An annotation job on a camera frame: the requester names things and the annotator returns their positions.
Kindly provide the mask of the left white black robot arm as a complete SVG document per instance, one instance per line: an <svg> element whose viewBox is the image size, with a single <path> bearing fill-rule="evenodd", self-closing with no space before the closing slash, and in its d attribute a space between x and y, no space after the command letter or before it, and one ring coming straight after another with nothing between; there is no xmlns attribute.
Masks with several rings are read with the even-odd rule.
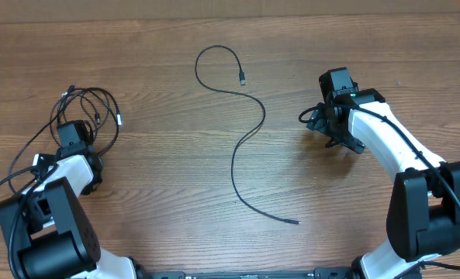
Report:
<svg viewBox="0 0 460 279"><path fill-rule="evenodd" d="M84 121L57 128L62 146L38 153L34 178L0 202L0 226L16 278L146 278L143 266L101 248L78 200L101 183L103 163Z"/></svg>

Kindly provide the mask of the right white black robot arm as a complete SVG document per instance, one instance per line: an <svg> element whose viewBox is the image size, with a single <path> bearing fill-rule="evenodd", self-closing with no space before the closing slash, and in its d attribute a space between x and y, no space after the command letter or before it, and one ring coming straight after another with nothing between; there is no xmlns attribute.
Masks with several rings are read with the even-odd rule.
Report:
<svg viewBox="0 0 460 279"><path fill-rule="evenodd" d="M299 121L329 136L327 148L370 150L392 179L386 241L350 267L318 267L315 278L421 278L426 267L460 270L438 257L460 250L460 161L420 143L374 88L361 90L345 67L319 78L323 101Z"/></svg>

